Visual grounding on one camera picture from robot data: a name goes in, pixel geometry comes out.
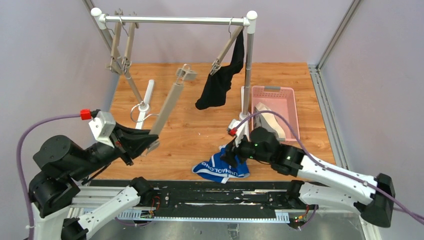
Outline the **beige hanger with blue underwear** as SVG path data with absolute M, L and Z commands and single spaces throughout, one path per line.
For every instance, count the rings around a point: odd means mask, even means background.
M 135 128 L 141 130 L 145 121 L 149 117 L 155 116 L 156 120 L 151 127 L 150 133 L 157 136 L 160 135 L 173 109 L 177 105 L 177 101 L 184 89 L 184 83 L 195 80 L 197 74 L 198 73 L 192 70 L 191 65 L 188 63 L 184 64 L 182 67 L 179 67 L 176 70 L 176 80 L 172 84 L 172 87 L 169 90 L 158 114 L 149 113 L 150 100 L 155 86 L 155 81 L 153 79 L 149 80 L 147 90 L 144 95 L 145 99 L 134 105 L 130 111 L 130 118 L 134 123 L 136 123 Z

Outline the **blue underwear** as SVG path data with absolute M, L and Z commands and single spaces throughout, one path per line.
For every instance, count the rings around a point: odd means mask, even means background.
M 246 162 L 241 163 L 236 156 L 236 167 L 231 166 L 221 159 L 225 153 L 225 145 L 219 146 L 219 152 L 213 154 L 209 160 L 202 161 L 193 166 L 192 173 L 216 183 L 226 184 L 230 179 L 245 179 L 250 176 Z

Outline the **beige clip hanger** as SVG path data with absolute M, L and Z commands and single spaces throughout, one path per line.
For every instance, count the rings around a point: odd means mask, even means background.
M 137 22 L 130 22 L 128 30 L 125 30 L 127 34 L 127 41 L 124 56 L 122 58 L 122 73 L 126 74 L 132 64 L 131 56 L 135 39 L 135 30 L 139 28 L 139 24 Z

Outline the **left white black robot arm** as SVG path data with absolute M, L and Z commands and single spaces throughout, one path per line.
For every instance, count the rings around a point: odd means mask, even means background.
M 108 138 L 110 144 L 98 141 L 84 149 L 65 135 L 55 135 L 33 156 L 40 172 L 29 183 L 28 198 L 35 211 L 37 240 L 88 240 L 121 212 L 151 203 L 153 187 L 145 178 L 136 177 L 87 215 L 68 217 L 73 199 L 80 192 L 78 181 L 117 159 L 132 165 L 159 137 L 148 130 L 116 124 Z

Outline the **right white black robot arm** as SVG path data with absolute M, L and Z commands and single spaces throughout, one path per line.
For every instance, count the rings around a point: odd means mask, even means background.
M 285 196 L 291 205 L 344 209 L 375 226 L 392 225 L 395 191 L 390 176 L 365 175 L 319 160 L 299 147 L 279 142 L 263 127 L 255 128 L 249 137 L 236 127 L 229 128 L 228 134 L 233 139 L 221 159 L 232 167 L 252 159 L 269 164 L 279 174 L 319 183 L 292 181 Z

